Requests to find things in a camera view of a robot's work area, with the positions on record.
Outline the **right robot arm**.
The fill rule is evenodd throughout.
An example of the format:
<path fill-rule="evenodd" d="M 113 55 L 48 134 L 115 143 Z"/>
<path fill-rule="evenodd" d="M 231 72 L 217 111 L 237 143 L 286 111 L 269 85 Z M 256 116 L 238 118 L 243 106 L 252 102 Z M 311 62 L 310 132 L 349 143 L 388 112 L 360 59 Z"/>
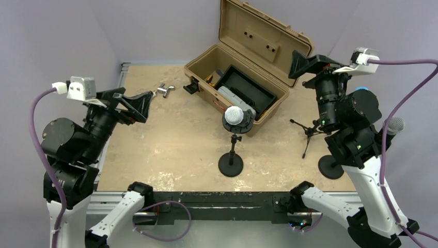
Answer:
<path fill-rule="evenodd" d="M 374 124 L 382 117 L 376 95 L 366 89 L 346 92 L 351 77 L 374 74 L 378 61 L 365 48 L 354 51 L 349 65 L 293 51 L 289 77 L 314 74 L 303 86 L 316 91 L 320 129 L 329 133 L 325 141 L 330 155 L 319 160 L 319 171 L 330 179 L 347 174 L 361 202 L 348 204 L 304 181 L 291 190 L 285 206 L 290 213 L 320 211 L 342 225 L 360 247 L 400 247 L 400 236 L 417 232 L 419 224 L 399 209 L 381 176 L 380 156 L 403 126 L 390 127 L 388 134 L 376 131 Z"/>

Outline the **blue microphone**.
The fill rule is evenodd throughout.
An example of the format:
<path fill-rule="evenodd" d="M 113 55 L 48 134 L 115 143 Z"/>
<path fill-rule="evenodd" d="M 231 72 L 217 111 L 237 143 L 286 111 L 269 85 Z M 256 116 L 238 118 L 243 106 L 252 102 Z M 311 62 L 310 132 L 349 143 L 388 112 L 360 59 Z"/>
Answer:
<path fill-rule="evenodd" d="M 365 86 L 357 87 L 357 88 L 355 89 L 355 91 L 359 91 L 359 90 L 366 90 L 366 91 L 369 91 L 369 89 L 368 89 L 367 87 L 365 87 Z"/>

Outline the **white microphone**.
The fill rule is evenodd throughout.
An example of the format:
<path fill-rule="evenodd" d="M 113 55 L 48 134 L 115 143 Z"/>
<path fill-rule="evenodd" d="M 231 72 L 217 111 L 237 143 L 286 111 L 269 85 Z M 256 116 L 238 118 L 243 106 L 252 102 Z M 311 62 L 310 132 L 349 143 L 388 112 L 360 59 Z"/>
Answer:
<path fill-rule="evenodd" d="M 230 125 L 239 125 L 244 119 L 244 112 L 238 106 L 230 106 L 224 112 L 225 122 Z"/>

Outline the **black round-base mic stand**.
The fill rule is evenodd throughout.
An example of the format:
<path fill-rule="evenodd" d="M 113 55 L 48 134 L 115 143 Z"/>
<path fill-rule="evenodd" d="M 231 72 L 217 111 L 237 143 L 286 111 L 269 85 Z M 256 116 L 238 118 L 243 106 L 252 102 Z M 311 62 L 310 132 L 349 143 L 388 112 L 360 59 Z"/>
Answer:
<path fill-rule="evenodd" d="M 222 124 L 225 130 L 232 133 L 231 136 L 231 149 L 228 153 L 223 154 L 218 161 L 218 168 L 226 177 L 236 177 L 243 171 L 243 160 L 242 158 L 236 154 L 235 146 L 237 142 L 242 141 L 241 134 L 248 133 L 253 125 L 254 118 L 252 117 L 252 113 L 250 110 L 244 114 L 244 119 L 239 125 L 230 125 L 225 122 L 224 114 L 222 117 Z"/>

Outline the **black tripod shock-mount stand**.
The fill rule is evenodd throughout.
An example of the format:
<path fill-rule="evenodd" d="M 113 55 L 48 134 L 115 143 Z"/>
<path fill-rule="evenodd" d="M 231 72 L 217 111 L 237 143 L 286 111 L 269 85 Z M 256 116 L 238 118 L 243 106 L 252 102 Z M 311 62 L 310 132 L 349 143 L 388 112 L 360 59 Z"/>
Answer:
<path fill-rule="evenodd" d="M 312 127 L 306 127 L 306 126 L 304 126 L 303 124 L 298 123 L 298 122 L 295 121 L 294 119 L 290 119 L 289 121 L 290 121 L 292 124 L 296 124 L 296 125 L 300 126 L 300 127 L 304 130 L 304 134 L 305 134 L 306 137 L 307 137 L 307 140 L 306 140 L 306 147 L 305 147 L 304 152 L 303 152 L 303 155 L 302 155 L 302 159 L 304 159 L 304 158 L 306 157 L 307 149 L 308 149 L 308 146 L 309 146 L 309 143 L 310 143 L 311 138 L 312 138 L 313 136 L 315 136 L 315 135 L 318 135 L 318 134 L 324 134 L 324 132 L 318 130 L 318 127 L 320 126 L 320 120 L 319 120 L 319 119 L 317 119 L 317 120 L 313 120 L 313 121 L 312 121 L 312 124 L 313 124 Z"/>

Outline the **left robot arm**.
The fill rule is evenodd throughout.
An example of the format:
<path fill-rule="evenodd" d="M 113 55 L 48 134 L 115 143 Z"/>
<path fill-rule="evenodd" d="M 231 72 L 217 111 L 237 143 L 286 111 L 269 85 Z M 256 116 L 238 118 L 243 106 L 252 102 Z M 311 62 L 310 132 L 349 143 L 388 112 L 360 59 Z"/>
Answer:
<path fill-rule="evenodd" d="M 83 125 L 68 118 L 50 121 L 37 142 L 46 168 L 43 197 L 51 217 L 51 247 L 109 247 L 110 227 L 86 229 L 86 212 L 99 173 L 95 164 L 118 124 L 147 121 L 152 91 L 125 96 L 123 87 L 98 92 L 87 103 Z"/>

